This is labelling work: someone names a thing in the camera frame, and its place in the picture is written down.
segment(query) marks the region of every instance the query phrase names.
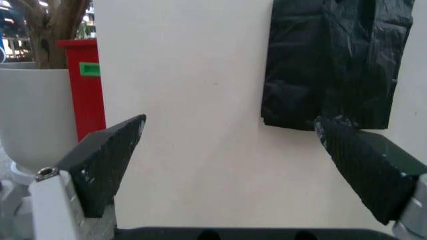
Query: black plastic bag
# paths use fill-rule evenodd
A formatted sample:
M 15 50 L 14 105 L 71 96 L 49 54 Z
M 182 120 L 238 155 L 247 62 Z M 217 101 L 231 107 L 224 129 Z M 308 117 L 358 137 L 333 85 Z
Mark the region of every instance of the black plastic bag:
M 314 130 L 317 116 L 386 129 L 414 0 L 275 0 L 261 116 Z

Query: white planter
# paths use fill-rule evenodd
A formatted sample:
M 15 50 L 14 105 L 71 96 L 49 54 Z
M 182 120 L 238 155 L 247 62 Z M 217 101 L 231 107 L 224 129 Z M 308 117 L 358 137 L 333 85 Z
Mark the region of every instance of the white planter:
M 0 64 L 0 139 L 18 170 L 54 166 L 77 145 L 68 70 Z

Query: white wall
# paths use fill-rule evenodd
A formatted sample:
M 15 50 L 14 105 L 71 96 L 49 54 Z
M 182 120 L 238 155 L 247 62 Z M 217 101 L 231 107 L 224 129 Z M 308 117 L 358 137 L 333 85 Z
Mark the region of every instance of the white wall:
M 272 3 L 95 2 L 107 124 L 148 116 L 116 198 L 120 228 L 386 231 L 314 132 L 262 123 Z M 426 159 L 423 11 L 427 2 L 418 0 L 388 135 Z

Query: red trash bin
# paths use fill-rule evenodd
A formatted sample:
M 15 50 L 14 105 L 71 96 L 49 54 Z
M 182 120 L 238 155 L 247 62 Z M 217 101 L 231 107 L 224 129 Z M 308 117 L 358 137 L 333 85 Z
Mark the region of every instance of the red trash bin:
M 66 49 L 78 140 L 106 129 L 103 89 L 96 39 L 60 40 Z

